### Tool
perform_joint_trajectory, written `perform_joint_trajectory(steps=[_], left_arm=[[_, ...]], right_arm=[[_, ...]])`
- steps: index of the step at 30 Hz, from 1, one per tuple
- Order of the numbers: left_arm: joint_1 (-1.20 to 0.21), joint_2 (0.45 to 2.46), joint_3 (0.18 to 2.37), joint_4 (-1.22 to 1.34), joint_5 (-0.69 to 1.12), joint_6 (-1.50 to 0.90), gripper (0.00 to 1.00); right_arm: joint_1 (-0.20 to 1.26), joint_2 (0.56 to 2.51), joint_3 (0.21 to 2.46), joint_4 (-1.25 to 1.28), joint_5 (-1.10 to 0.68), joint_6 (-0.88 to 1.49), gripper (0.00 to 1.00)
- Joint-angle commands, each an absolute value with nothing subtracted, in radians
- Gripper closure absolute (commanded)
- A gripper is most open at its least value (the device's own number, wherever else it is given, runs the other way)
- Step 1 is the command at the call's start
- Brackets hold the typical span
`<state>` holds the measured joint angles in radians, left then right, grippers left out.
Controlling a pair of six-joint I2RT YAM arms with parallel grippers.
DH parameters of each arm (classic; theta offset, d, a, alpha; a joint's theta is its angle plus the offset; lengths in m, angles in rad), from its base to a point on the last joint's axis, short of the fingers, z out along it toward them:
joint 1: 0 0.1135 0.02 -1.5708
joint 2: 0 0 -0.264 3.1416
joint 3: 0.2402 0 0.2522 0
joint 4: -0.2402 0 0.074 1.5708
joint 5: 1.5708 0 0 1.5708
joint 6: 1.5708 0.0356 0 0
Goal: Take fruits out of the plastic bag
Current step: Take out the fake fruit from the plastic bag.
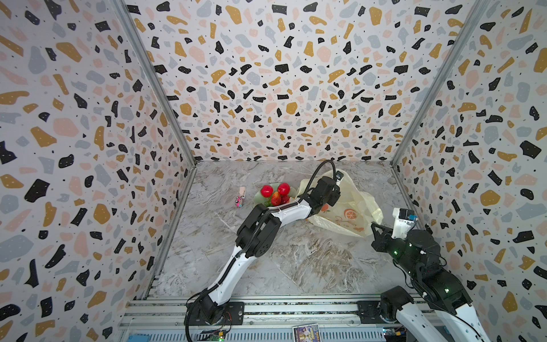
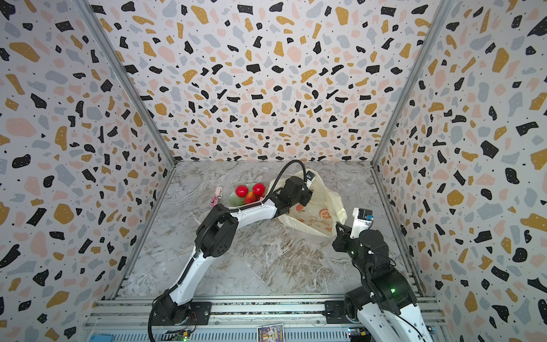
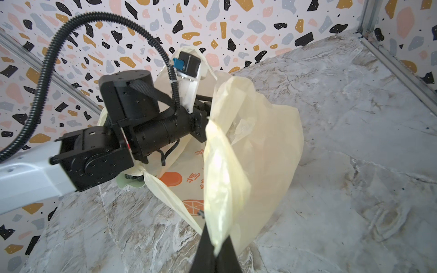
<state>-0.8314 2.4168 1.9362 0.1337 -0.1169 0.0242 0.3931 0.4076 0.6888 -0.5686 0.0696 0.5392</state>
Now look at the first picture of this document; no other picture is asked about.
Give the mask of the yellow translucent plastic bag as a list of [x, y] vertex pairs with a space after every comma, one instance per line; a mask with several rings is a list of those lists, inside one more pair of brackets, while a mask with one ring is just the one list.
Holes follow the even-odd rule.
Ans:
[[340, 198], [335, 206], [326, 205], [308, 221], [316, 227], [341, 235], [366, 238], [373, 234], [373, 223], [383, 223], [383, 211], [370, 193], [360, 191], [350, 175], [344, 170], [341, 172]]

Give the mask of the round red fruit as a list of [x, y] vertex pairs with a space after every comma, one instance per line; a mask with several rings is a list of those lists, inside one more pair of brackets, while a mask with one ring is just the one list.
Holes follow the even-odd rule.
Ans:
[[272, 186], [265, 185], [265, 186], [262, 187], [260, 193], [261, 193], [262, 197], [270, 198], [273, 195], [274, 190], [273, 190]]
[[291, 187], [288, 183], [284, 182], [280, 184], [277, 188], [277, 192], [280, 196], [288, 196], [291, 191]]

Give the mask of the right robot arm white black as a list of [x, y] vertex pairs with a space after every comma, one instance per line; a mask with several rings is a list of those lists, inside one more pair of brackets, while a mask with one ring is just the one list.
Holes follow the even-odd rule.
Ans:
[[[440, 245], [424, 230], [408, 231], [394, 238], [393, 229], [371, 225], [376, 252], [389, 254], [411, 287], [441, 319], [455, 341], [489, 341], [470, 295], [460, 280], [441, 264]], [[380, 295], [380, 317], [400, 323], [418, 341], [445, 341], [446, 338], [424, 316], [410, 294], [396, 286]]]

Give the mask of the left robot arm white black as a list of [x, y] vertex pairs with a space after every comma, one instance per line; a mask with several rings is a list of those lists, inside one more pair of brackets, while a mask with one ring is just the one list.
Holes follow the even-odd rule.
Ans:
[[333, 176], [321, 177], [315, 187], [308, 184], [293, 202], [277, 207], [255, 206], [239, 227], [233, 252], [218, 278], [188, 303], [185, 326], [212, 325], [222, 320], [236, 285], [252, 263], [272, 247], [279, 230], [317, 215], [325, 205], [334, 206], [340, 198], [343, 178], [343, 173], [336, 171]]

